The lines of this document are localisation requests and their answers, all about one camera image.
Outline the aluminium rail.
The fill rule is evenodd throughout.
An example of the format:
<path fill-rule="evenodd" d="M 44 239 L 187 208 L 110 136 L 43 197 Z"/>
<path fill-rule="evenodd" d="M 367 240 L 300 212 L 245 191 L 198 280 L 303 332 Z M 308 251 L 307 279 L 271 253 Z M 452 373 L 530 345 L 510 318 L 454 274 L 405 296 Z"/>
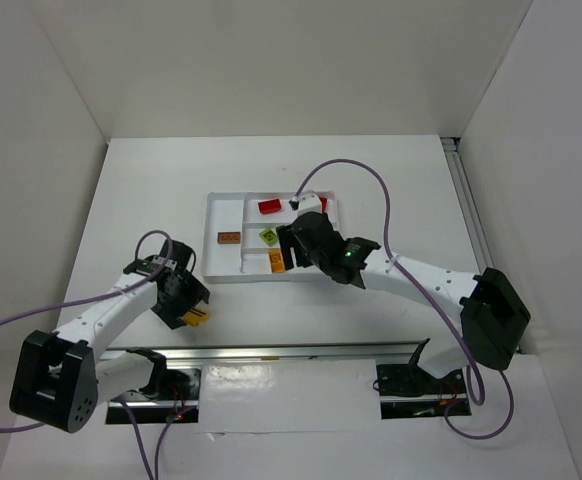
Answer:
<path fill-rule="evenodd" d="M 459 153 L 459 138 L 441 137 L 442 149 L 480 270 L 493 266 L 480 215 Z"/>
<path fill-rule="evenodd" d="M 225 347 L 152 347 L 152 350 L 162 354 L 169 361 L 189 363 L 350 358 L 389 358 L 407 362 L 418 347 L 418 342 L 365 342 Z"/>

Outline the brown lego plate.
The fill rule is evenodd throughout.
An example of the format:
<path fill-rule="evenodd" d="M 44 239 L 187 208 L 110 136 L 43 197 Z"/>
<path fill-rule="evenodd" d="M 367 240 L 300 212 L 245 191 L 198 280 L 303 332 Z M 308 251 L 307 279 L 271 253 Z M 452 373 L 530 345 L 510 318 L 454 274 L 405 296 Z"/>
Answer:
<path fill-rule="evenodd" d="M 217 243 L 219 245 L 236 245 L 241 243 L 241 233 L 235 232 L 219 232 L 217 234 Z"/>

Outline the orange round lego piece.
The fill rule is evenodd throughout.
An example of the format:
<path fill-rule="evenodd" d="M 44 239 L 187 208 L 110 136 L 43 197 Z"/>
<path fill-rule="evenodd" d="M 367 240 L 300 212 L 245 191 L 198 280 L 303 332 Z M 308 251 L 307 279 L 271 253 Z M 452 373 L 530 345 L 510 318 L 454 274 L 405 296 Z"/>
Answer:
<path fill-rule="evenodd" d="M 284 273 L 286 271 L 283 256 L 280 250 L 271 250 L 268 252 L 271 272 L 274 274 Z"/>

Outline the aluminium right side rail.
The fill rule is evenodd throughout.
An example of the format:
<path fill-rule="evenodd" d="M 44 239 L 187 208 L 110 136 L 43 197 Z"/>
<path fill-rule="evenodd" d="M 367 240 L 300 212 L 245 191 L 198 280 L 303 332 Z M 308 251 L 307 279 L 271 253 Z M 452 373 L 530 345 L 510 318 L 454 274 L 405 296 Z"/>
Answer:
<path fill-rule="evenodd" d="M 459 153 L 459 138 L 441 137 L 442 149 L 480 270 L 493 266 L 480 215 Z"/>

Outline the yellow orange lego stack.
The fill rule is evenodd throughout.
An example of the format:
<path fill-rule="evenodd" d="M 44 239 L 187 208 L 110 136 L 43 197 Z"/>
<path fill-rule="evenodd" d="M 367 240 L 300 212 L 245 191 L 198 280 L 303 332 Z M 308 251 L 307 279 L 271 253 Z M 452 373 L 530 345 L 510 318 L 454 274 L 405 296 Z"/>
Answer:
<path fill-rule="evenodd" d="M 209 318 L 209 312 L 192 308 L 181 317 L 181 320 L 187 327 L 197 328 L 207 322 Z"/>

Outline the aluminium front rail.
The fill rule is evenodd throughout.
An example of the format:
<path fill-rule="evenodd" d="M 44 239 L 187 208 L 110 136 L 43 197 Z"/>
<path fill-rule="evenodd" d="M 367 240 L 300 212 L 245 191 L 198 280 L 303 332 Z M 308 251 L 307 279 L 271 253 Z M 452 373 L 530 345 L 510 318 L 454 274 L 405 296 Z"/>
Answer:
<path fill-rule="evenodd" d="M 189 363 L 350 358 L 389 358 L 407 362 L 418 347 L 418 342 L 365 342 L 225 347 L 152 347 L 152 350 L 162 354 L 169 361 Z"/>

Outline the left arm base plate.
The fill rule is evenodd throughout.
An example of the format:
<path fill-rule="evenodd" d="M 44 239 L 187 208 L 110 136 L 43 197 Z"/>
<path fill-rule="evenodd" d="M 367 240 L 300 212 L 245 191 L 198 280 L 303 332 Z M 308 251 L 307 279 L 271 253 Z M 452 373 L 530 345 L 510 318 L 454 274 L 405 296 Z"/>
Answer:
<path fill-rule="evenodd" d="M 170 368 L 167 380 L 157 394 L 127 391 L 108 403 L 105 423 L 129 425 L 131 420 L 120 402 L 132 411 L 136 422 L 145 424 L 194 424 L 199 421 L 199 395 L 202 370 L 197 366 Z"/>

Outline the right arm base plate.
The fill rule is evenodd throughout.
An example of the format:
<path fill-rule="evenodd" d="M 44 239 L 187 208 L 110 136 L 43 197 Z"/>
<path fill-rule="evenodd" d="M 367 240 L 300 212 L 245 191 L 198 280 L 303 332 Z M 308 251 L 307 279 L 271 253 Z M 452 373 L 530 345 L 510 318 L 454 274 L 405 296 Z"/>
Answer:
<path fill-rule="evenodd" d="M 419 367 L 378 364 L 372 388 L 379 395 L 383 420 L 470 416 L 471 407 L 461 370 L 436 379 Z"/>

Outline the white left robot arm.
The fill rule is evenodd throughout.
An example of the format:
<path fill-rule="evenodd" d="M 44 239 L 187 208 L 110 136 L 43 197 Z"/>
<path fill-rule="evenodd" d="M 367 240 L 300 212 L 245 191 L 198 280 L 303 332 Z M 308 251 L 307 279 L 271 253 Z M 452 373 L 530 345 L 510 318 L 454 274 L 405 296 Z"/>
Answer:
<path fill-rule="evenodd" d="M 153 313 L 177 329 L 187 313 L 209 301 L 209 290 L 189 267 L 194 257 L 190 246 L 165 241 L 159 254 L 127 265 L 111 291 L 77 318 L 50 333 L 29 334 L 20 351 L 10 410 L 75 433 L 98 405 L 128 391 L 160 396 L 173 382 L 164 355 L 131 347 L 114 359 L 102 356 L 141 315 Z"/>

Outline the green lego piece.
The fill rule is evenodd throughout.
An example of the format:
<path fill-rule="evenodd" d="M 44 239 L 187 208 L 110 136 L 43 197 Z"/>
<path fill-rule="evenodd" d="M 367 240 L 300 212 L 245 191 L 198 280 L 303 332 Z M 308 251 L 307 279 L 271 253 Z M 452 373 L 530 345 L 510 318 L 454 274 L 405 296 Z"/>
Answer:
<path fill-rule="evenodd" d="M 268 247 L 273 247 L 278 243 L 277 233 L 271 228 L 260 231 L 259 237 Z"/>

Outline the white divided sorting tray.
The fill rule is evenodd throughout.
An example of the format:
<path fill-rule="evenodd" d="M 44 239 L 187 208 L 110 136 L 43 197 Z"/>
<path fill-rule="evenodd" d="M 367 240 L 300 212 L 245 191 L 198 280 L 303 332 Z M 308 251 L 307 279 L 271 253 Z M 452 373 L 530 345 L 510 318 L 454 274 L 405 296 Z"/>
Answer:
<path fill-rule="evenodd" d="M 282 192 L 212 192 L 207 196 L 201 273 L 209 283 L 251 283 L 271 281 L 323 281 L 315 267 L 294 268 L 284 273 L 271 272 L 268 252 L 280 250 L 279 243 L 268 247 L 259 232 L 292 223 L 297 214 L 291 209 L 292 193 Z M 282 210 L 262 215 L 258 203 L 279 199 Z M 241 233 L 241 243 L 219 245 L 219 232 Z"/>

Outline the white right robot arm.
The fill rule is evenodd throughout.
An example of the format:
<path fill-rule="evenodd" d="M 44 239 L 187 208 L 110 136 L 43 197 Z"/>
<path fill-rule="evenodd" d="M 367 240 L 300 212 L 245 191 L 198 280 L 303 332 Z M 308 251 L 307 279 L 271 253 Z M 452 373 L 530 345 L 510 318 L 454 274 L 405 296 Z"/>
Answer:
<path fill-rule="evenodd" d="M 433 308 L 450 331 L 427 339 L 411 362 L 434 378 L 466 366 L 509 368 L 531 315 L 501 271 L 447 270 L 384 249 L 361 237 L 345 239 L 328 217 L 304 213 L 278 228 L 286 269 L 315 267 L 332 281 L 381 291 Z"/>

